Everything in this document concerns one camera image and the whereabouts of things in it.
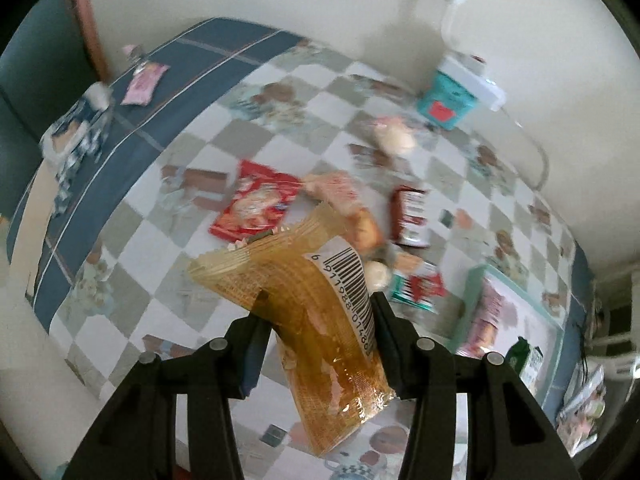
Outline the blue white patterned bag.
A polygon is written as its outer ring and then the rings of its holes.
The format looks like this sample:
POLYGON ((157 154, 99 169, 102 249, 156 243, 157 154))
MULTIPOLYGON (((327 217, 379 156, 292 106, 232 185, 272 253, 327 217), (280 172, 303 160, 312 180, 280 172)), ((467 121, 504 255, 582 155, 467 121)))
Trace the blue white patterned bag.
POLYGON ((111 89, 103 82, 95 82, 43 133, 40 150, 58 184, 54 216, 64 214, 70 204, 72 184, 82 163, 88 158, 100 160, 113 104, 111 89))

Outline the red blue snack packet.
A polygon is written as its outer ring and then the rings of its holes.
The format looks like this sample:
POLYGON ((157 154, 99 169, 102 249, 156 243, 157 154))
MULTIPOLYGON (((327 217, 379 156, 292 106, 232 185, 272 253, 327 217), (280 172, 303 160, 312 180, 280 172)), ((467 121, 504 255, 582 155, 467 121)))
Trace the red blue snack packet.
POLYGON ((236 242, 271 230, 280 224, 302 186, 292 174, 243 159, 232 200, 208 232, 236 242))

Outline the green white biscuit packet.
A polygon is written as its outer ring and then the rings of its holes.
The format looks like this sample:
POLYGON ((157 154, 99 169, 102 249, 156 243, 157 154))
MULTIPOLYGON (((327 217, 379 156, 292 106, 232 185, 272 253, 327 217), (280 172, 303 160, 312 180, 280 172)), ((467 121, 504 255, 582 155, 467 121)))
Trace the green white biscuit packet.
POLYGON ((544 355, 539 347, 533 347, 524 337, 506 352, 506 362, 513 368, 521 382, 534 396, 537 392, 538 376, 544 364, 544 355))

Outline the teal toy box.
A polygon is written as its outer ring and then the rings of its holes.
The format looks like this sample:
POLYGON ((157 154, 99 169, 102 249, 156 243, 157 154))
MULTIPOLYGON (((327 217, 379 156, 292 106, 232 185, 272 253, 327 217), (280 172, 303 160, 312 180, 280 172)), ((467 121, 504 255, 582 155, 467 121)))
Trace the teal toy box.
POLYGON ((476 96, 448 75, 437 72, 431 87, 418 99, 416 110, 431 124, 451 130, 476 106, 476 96))

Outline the white teal-rimmed tray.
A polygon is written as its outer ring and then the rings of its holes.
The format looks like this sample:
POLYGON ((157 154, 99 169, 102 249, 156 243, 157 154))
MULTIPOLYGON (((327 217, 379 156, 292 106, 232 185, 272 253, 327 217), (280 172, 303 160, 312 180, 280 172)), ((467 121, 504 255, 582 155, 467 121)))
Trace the white teal-rimmed tray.
POLYGON ((482 264, 469 271, 463 294, 464 311, 454 328, 447 348, 450 352, 457 353, 460 344, 469 333, 484 278, 506 298, 506 305, 500 315, 499 333, 495 347, 491 351, 505 356, 518 341, 519 336, 524 337, 533 347, 540 348, 544 355, 544 364, 538 376, 537 392, 534 397, 538 403, 543 404, 559 364, 564 330, 544 307, 537 304, 527 292, 493 266, 482 264))

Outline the round white bun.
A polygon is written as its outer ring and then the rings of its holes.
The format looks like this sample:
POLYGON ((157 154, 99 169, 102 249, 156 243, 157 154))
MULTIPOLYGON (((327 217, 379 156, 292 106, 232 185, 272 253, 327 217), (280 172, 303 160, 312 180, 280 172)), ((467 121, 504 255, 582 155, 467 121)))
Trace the round white bun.
POLYGON ((390 284, 392 272, 384 262, 369 260, 363 266, 363 275, 370 294, 382 292, 390 284))

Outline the checkered tablecloth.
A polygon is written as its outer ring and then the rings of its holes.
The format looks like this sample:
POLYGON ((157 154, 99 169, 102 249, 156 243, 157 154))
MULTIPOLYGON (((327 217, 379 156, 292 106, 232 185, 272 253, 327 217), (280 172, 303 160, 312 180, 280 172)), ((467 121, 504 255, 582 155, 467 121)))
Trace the checkered tablecloth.
MULTIPOLYGON (((114 82, 103 154, 81 166, 70 206, 46 237, 36 317, 103 403, 65 478, 168 479, 173 466, 190 467, 193 355, 254 314, 195 283, 191 262, 259 240, 326 204, 302 187, 275 228, 236 242, 213 236, 208 228, 230 204, 243 159, 302 183, 307 174, 336 170, 355 179, 385 236, 372 259, 360 256, 363 265, 384 262, 393 278, 396 266, 423 260, 442 274, 447 295, 433 311, 391 300, 392 280, 382 291, 419 336, 448 350, 466 278, 482 264, 514 281, 564 330, 574 237, 477 133, 433 131, 413 96, 369 66, 262 25, 212 18, 151 58, 170 66, 152 102, 122 105, 131 76, 114 82), (396 115, 423 130, 410 154, 390 157, 368 123, 396 115), (392 240, 390 196, 403 185, 428 192, 427 248, 392 240)), ((547 398, 537 402, 506 355, 450 353, 457 387, 451 478, 577 477, 548 422, 547 398)), ((401 479, 416 404, 393 393, 350 437, 314 455, 271 324, 257 386, 229 402, 242 479, 401 479)))

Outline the red milk biscuit packet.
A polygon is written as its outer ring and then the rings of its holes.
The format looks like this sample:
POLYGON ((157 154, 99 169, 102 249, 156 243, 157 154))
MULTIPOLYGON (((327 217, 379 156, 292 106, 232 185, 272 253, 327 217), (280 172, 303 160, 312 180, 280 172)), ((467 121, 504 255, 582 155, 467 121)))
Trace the red milk biscuit packet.
POLYGON ((428 192, 398 186, 390 196, 390 232, 395 244, 410 248, 430 246, 426 199, 428 192))

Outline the pink wrapper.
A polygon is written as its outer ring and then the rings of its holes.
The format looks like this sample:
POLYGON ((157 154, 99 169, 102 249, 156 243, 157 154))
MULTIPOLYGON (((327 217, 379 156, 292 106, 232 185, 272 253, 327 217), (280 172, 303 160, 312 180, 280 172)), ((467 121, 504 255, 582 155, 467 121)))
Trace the pink wrapper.
POLYGON ((125 106, 147 106, 153 99, 154 91, 160 80, 170 69, 169 65, 146 62, 134 70, 126 93, 122 98, 125 106))

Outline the orange cake packet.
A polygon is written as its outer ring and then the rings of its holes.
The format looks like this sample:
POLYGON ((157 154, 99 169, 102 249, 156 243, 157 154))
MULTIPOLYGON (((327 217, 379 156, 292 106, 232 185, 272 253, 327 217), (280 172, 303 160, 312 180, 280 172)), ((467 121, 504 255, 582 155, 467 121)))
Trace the orange cake packet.
POLYGON ((357 182, 347 172, 336 170, 303 177, 304 191, 329 204, 345 221, 346 240, 366 260, 385 244, 378 220, 364 202, 357 182))

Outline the yellow transparent snack packet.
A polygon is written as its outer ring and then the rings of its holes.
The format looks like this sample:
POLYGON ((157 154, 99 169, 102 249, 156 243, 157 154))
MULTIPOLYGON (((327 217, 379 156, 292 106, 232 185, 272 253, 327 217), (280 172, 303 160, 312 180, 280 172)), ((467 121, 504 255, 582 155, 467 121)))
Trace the yellow transparent snack packet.
POLYGON ((330 205, 254 242, 200 255, 189 273, 273 325, 314 455, 329 453, 393 399, 362 259, 330 205))

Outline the green white cracker packet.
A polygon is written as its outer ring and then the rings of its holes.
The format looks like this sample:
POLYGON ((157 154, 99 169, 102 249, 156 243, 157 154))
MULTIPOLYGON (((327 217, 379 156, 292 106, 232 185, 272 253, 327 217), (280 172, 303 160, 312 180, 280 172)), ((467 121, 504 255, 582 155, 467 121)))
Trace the green white cracker packet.
POLYGON ((420 260, 405 263, 393 270, 390 299, 420 310, 433 311, 434 300, 447 295, 439 268, 420 260))

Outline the white power strip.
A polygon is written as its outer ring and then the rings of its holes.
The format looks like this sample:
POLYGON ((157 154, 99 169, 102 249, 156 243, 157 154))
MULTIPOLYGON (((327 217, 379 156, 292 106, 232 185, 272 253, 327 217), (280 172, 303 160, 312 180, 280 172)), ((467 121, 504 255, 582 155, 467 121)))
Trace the white power strip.
POLYGON ((437 69, 475 96, 488 110, 498 112, 506 104, 506 92, 487 76, 486 62, 462 52, 446 54, 437 69))

